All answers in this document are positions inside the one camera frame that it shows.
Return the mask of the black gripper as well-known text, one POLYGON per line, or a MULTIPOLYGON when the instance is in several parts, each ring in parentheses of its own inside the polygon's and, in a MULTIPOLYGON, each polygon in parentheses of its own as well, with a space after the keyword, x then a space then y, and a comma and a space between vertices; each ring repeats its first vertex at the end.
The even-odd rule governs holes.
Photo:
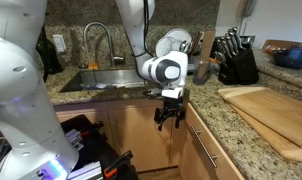
POLYGON ((159 131, 162 131, 163 124, 166 119, 175 117, 175 128, 179 129, 181 122, 185 119, 185 108, 183 107, 183 99, 164 98, 162 108, 157 108, 154 120, 157 122, 159 131))

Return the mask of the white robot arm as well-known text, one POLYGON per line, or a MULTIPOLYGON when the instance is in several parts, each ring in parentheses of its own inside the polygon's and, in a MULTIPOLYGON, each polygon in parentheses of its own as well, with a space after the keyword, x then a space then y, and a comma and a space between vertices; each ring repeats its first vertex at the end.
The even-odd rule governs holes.
MULTIPOLYGON (((145 36, 154 0, 115 0, 138 75, 162 84, 168 100, 183 96, 188 56, 154 57, 145 36)), ((0 161, 0 180, 66 180, 79 153, 65 136, 33 59, 47 0, 0 0, 0 132, 12 147, 0 161)))

